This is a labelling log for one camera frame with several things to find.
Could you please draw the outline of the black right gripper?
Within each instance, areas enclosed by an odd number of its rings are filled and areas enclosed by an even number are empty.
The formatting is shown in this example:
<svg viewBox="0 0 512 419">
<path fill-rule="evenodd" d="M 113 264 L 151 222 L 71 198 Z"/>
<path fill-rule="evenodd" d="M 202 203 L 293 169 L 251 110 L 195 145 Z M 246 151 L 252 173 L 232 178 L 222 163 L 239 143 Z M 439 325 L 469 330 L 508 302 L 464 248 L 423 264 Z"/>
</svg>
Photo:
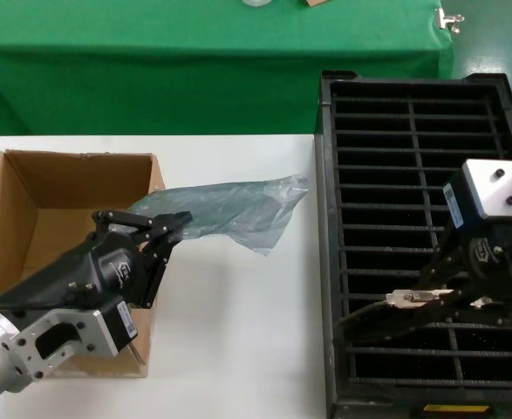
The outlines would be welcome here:
<svg viewBox="0 0 512 419">
<path fill-rule="evenodd" d="M 417 289 L 440 289 L 468 272 L 474 291 L 443 292 L 443 312 L 464 323 L 512 326 L 512 168 L 460 168 L 442 192 L 449 236 L 440 237 Z"/>
</svg>

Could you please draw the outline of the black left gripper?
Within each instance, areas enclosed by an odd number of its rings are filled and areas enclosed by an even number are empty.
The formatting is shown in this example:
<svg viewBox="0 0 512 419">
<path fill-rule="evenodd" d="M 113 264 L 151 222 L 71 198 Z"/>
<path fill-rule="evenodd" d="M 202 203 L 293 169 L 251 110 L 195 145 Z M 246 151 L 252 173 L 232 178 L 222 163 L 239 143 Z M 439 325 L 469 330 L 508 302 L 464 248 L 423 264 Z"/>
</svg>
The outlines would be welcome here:
<svg viewBox="0 0 512 419">
<path fill-rule="evenodd" d="M 117 354 L 138 335 L 130 306 L 153 306 L 176 245 L 166 234 L 183 230 L 193 217 L 189 211 L 142 216 L 96 210 L 92 220 L 98 234 L 70 252 L 70 308 L 96 313 L 105 326 L 99 337 Z M 133 239 L 154 240 L 140 252 Z"/>
</svg>

